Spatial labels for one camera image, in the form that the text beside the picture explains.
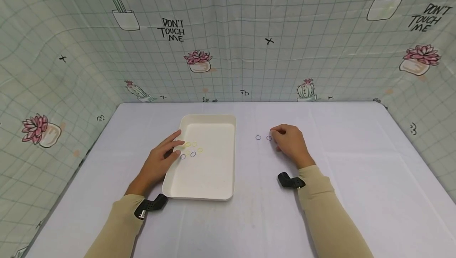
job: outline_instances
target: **black wrist device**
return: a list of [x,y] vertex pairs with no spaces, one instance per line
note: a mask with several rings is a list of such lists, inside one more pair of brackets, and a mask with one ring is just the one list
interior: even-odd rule
[[168,202],[168,198],[163,194],[159,194],[153,201],[144,200],[136,208],[135,217],[143,220],[145,218],[146,211],[161,210],[166,205],[167,202]]
[[290,178],[286,172],[282,172],[277,176],[280,185],[284,188],[298,189],[306,186],[306,183],[299,177]]

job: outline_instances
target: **left hand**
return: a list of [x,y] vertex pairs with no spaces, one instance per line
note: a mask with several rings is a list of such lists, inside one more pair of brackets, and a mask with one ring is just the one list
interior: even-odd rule
[[145,196],[150,187],[165,176],[174,161],[181,155],[181,151],[176,150],[166,158],[165,153],[185,143],[182,140],[174,141],[181,133],[181,130],[177,130],[150,151],[149,157],[145,160],[140,173],[128,187],[125,193],[126,195],[136,194]]

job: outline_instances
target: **grid pattern fabric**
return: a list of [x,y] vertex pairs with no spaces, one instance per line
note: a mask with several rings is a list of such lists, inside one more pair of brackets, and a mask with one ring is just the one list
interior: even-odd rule
[[0,258],[122,102],[372,101],[456,201],[456,0],[0,0]]

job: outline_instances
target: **white table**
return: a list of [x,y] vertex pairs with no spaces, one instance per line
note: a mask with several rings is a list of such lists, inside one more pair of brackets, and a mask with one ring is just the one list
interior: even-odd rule
[[276,179],[297,175],[266,139],[280,123],[303,131],[376,258],[455,257],[455,204],[376,102],[124,103],[28,257],[83,257],[150,149],[187,114],[236,116],[234,196],[170,199],[149,213],[134,258],[316,257],[295,192]]

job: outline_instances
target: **beige sleeve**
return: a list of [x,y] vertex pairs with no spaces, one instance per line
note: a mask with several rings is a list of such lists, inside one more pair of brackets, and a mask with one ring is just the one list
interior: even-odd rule
[[328,177],[316,166],[299,170],[298,190],[319,258],[373,258],[358,228],[339,202]]
[[84,258],[130,258],[143,221],[135,210],[144,200],[141,195],[124,195],[114,202],[108,220]]

